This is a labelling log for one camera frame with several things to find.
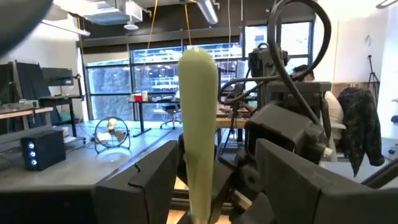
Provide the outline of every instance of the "floor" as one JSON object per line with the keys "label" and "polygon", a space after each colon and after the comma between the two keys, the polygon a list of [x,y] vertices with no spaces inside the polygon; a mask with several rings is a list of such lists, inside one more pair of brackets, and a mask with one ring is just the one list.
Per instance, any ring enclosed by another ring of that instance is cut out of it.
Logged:
{"label": "floor", "polygon": [[[96,124],[96,121],[78,124],[78,135],[85,136],[88,139],[91,138]],[[131,134],[139,132],[138,122],[127,122],[126,124]],[[130,151],[113,149],[97,155],[93,143],[88,143],[84,147],[81,147],[82,143],[76,142],[69,146],[71,150],[67,152],[67,159],[65,161],[55,164],[42,172],[24,170],[23,161],[20,157],[2,156],[0,157],[0,188],[11,189],[43,185],[95,184],[107,175],[110,175],[118,167],[122,165],[124,165],[122,167],[128,167],[167,141],[177,140],[178,136],[182,133],[180,126],[175,130],[171,129],[170,126],[159,129],[160,123],[154,122],[146,122],[145,126],[146,128],[152,128],[152,130],[136,138],[131,138]],[[226,139],[226,133],[224,132],[223,140]],[[391,144],[394,145],[395,142],[383,139],[384,147],[390,147]],[[365,158],[356,178],[353,178],[353,172],[350,164],[347,162],[329,162],[325,168],[356,182],[361,182],[380,169],[380,167],[370,166],[367,158]],[[187,186],[179,180],[176,181],[175,187],[178,189],[187,189]],[[386,187],[398,187],[398,180],[392,181]],[[171,219],[178,220],[176,217],[182,216],[182,214],[178,211],[172,212],[171,216],[174,218]]]}

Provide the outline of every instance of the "dark jacket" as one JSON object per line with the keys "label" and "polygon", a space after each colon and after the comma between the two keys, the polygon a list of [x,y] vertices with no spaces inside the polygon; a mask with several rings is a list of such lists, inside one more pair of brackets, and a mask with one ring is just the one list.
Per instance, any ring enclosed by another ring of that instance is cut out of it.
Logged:
{"label": "dark jacket", "polygon": [[377,109],[369,90],[346,88],[337,100],[344,112],[343,124],[347,127],[341,132],[341,143],[354,170],[358,174],[363,157],[369,157],[372,166],[381,166],[381,130]]}

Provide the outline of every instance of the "foam object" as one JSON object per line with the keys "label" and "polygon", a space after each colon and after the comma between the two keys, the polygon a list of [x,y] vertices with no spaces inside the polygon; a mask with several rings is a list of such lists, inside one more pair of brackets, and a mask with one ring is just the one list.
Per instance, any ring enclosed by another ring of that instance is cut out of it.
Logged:
{"label": "foam object", "polygon": [[184,51],[178,67],[190,212],[195,223],[207,223],[213,178],[217,66],[209,53],[193,49]]}

